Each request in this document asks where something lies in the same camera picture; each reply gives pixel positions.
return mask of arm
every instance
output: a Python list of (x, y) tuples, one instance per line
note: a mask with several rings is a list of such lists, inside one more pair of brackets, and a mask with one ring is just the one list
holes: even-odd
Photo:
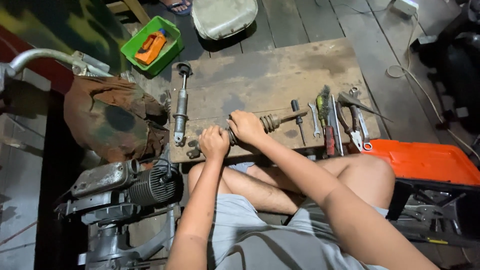
[(252, 113), (231, 114), (232, 131), (259, 149), (324, 211), (350, 255), (388, 269), (438, 269), (390, 222), (330, 172), (268, 136)]
[(220, 170), (229, 147), (228, 134), (218, 126), (211, 126), (202, 132), (199, 142), (206, 158), (205, 166), (175, 232), (167, 270), (207, 268), (208, 235), (212, 228)]

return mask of wooden workbench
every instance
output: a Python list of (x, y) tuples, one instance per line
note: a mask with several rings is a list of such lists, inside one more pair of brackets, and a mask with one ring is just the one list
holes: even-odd
[[(197, 139), (204, 128), (217, 124), (226, 128), (226, 119), (234, 110), (251, 111), (258, 116), (277, 114), (286, 116), (292, 113), (290, 101), (297, 99), (300, 109), (310, 109), (308, 102), (314, 102), (324, 85), (329, 85), (331, 93), (338, 96), (356, 86), (360, 90), (359, 99), (372, 107), (363, 81), (355, 52), (348, 39), (339, 38), (321, 42), (277, 48), (274, 50), (251, 52), (215, 59), (191, 61), (193, 75), (187, 80), (189, 116), (185, 127), (186, 143), (176, 147), (170, 136), (171, 159), (173, 162), (204, 160), (204, 156), (190, 159), (187, 145)], [(182, 77), (172, 65), (172, 88), (180, 89)], [(177, 91), (172, 89), (172, 113), (177, 109)], [(350, 112), (344, 108), (347, 121), (351, 122)], [(363, 112), (370, 138), (379, 138), (380, 131), (375, 116)], [(174, 119), (170, 130), (173, 135)], [(303, 117), (306, 148), (322, 147), (323, 136), (314, 138), (312, 112)], [(340, 126), (342, 142), (349, 137)], [(270, 136), (291, 149), (303, 146), (299, 127), (295, 121), (280, 125)], [(228, 157), (258, 154), (256, 149), (233, 146)]]

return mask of camouflage cloth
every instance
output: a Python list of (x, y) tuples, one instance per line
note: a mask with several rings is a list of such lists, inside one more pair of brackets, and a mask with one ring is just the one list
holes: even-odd
[(63, 109), (75, 141), (109, 162), (160, 155), (168, 132), (148, 119), (165, 115), (151, 95), (117, 77), (75, 76)]

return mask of orange container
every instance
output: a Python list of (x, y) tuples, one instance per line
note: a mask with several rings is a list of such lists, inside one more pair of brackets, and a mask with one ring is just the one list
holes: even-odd
[(140, 49), (135, 53), (135, 60), (140, 64), (150, 65), (157, 58), (166, 42), (165, 30), (161, 28), (149, 34)]
[(399, 178), (480, 186), (480, 171), (458, 147), (382, 139), (370, 142), (373, 149), (362, 153), (390, 163)]

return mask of power strip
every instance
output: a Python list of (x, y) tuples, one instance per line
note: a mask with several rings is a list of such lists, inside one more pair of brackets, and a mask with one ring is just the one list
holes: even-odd
[(412, 0), (396, 0), (393, 7), (410, 16), (417, 13), (419, 9), (419, 5)]

